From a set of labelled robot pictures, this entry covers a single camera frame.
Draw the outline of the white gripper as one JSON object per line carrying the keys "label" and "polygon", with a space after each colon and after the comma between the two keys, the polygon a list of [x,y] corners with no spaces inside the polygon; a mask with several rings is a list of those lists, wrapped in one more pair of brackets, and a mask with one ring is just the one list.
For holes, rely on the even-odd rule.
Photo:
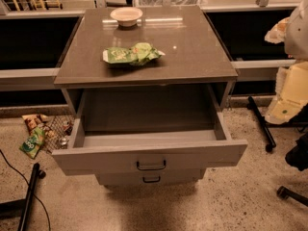
{"label": "white gripper", "polygon": [[[278,44],[284,41],[289,17],[278,21],[264,40]],[[276,94],[265,114],[265,121],[280,125],[289,122],[308,103],[308,62],[296,62],[289,68],[279,67],[276,75]]]}

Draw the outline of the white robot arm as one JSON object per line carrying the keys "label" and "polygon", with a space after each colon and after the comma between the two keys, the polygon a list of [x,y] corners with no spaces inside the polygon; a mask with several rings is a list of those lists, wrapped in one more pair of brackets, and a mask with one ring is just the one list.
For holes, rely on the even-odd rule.
{"label": "white robot arm", "polygon": [[289,17],[277,22],[265,35],[265,41],[284,43],[285,53],[295,59],[290,67],[279,67],[276,95],[265,120],[283,124],[297,116],[308,104],[308,0],[303,0]]}

